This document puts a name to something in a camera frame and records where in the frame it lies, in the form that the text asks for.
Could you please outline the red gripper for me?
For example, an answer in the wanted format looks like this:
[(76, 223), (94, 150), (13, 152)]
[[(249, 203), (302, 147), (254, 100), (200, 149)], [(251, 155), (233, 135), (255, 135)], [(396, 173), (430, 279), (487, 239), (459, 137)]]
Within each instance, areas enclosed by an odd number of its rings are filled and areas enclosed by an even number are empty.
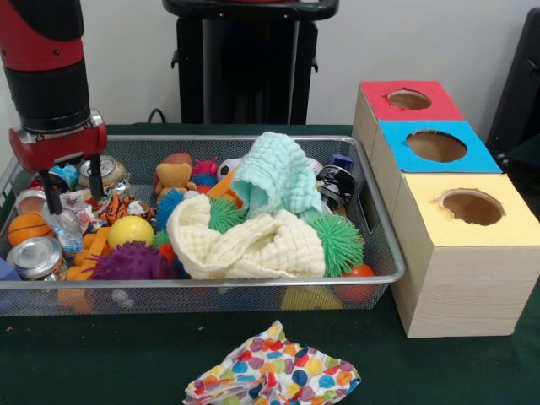
[(60, 133), (32, 133), (22, 127), (9, 130), (9, 142), (15, 157), (29, 173), (40, 172), (48, 210), (62, 213), (59, 191), (51, 175), (51, 167), (74, 159), (89, 159), (89, 189), (94, 200), (104, 196), (100, 171), (100, 153), (106, 148), (107, 133), (102, 115), (92, 110), (81, 126)]

